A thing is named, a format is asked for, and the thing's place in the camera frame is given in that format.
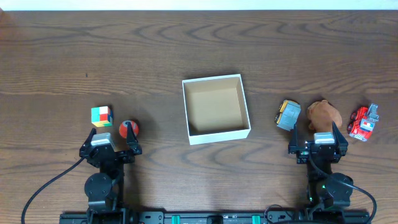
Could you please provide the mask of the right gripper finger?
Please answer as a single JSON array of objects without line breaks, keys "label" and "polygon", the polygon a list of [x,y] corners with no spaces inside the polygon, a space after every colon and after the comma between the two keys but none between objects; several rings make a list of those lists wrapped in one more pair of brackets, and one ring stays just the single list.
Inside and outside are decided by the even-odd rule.
[{"label": "right gripper finger", "polygon": [[341,134],[340,130],[338,129],[334,121],[332,122],[332,128],[333,128],[335,144],[338,146],[338,148],[347,148],[348,142],[345,139],[345,137]]},{"label": "right gripper finger", "polygon": [[289,148],[296,148],[298,146],[297,139],[298,139],[298,137],[297,137],[297,125],[295,124],[294,128],[292,130],[292,138],[291,138],[291,140],[289,142]]}]

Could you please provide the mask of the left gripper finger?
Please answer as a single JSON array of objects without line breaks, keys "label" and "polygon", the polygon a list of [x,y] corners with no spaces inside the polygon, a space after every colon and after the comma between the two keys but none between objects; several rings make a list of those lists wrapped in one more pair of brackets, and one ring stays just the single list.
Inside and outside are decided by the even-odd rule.
[{"label": "left gripper finger", "polygon": [[96,134],[96,128],[92,128],[87,139],[84,141],[83,145],[81,146],[81,149],[86,149],[91,146],[91,140],[93,139],[93,136]]},{"label": "left gripper finger", "polygon": [[126,121],[127,134],[126,142],[131,150],[140,150],[141,146],[137,140],[136,132],[139,130],[138,125],[133,121]]}]

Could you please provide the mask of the red and white ball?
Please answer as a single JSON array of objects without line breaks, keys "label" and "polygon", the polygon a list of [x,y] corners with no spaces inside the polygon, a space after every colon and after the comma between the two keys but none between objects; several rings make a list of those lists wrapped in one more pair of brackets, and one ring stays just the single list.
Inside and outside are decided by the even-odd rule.
[{"label": "red and white ball", "polygon": [[136,136],[139,134],[139,126],[137,125],[137,123],[135,123],[134,121],[131,121],[131,120],[125,120],[119,126],[119,134],[124,139],[127,138],[127,128],[128,128],[129,124],[131,125],[133,133]]}]

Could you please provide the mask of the red toy fire truck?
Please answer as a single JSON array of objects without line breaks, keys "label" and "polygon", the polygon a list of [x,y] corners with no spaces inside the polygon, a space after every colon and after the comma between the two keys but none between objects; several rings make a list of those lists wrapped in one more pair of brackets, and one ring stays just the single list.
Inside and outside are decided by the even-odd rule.
[{"label": "red toy fire truck", "polygon": [[371,137],[373,129],[379,121],[377,108],[378,105],[372,103],[368,107],[360,107],[351,114],[347,131],[352,138],[366,142]]}]

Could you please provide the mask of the multicolour puzzle cube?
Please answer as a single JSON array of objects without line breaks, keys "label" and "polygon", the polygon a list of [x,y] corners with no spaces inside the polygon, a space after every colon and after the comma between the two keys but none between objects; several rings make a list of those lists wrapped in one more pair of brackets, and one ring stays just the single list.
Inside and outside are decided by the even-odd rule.
[{"label": "multicolour puzzle cube", "polygon": [[91,109],[91,123],[97,128],[113,125],[113,112],[109,106],[94,107]]}]

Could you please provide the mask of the yellow and grey toy truck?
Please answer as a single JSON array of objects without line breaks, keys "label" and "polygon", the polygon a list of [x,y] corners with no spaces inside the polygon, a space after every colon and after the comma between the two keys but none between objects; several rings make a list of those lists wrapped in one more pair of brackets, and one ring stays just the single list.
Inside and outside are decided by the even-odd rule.
[{"label": "yellow and grey toy truck", "polygon": [[301,106],[292,100],[284,100],[279,107],[279,114],[275,117],[277,127],[290,131],[294,128]]}]

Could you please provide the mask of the brown plush toy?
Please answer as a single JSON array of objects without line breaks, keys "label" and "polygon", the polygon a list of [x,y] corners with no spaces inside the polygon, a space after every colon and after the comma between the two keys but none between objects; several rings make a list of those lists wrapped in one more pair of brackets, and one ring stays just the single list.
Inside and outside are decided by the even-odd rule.
[{"label": "brown plush toy", "polygon": [[342,126],[340,112],[327,100],[316,101],[307,108],[308,128],[318,133],[332,132],[335,123],[337,128]]}]

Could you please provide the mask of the white cardboard box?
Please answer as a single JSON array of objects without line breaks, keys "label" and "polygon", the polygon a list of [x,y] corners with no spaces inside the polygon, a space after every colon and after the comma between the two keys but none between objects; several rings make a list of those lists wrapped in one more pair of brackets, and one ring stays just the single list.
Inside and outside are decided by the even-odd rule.
[{"label": "white cardboard box", "polygon": [[240,74],[182,81],[191,145],[245,139],[251,132]]}]

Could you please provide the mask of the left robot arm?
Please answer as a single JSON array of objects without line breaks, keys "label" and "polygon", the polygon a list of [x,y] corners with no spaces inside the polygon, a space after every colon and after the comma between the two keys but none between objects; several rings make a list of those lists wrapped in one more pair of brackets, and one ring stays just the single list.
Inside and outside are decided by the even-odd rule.
[{"label": "left robot arm", "polygon": [[93,128],[79,150],[79,156],[99,169],[85,182],[88,197],[86,212],[88,223],[138,223],[138,214],[123,202],[124,165],[135,161],[142,154],[133,121],[122,123],[126,130],[128,149],[116,151],[110,133],[98,134]]}]

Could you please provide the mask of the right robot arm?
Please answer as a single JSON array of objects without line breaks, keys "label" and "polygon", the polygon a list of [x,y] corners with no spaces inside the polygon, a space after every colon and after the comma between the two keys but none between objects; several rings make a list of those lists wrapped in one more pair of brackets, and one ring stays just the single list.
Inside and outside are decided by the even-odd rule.
[{"label": "right robot arm", "polygon": [[307,198],[310,204],[303,210],[303,218],[311,221],[343,221],[343,209],[350,206],[353,189],[351,177],[334,173],[331,165],[346,155],[348,142],[336,124],[332,131],[316,133],[311,141],[299,141],[294,126],[288,153],[296,155],[298,164],[307,166]]}]

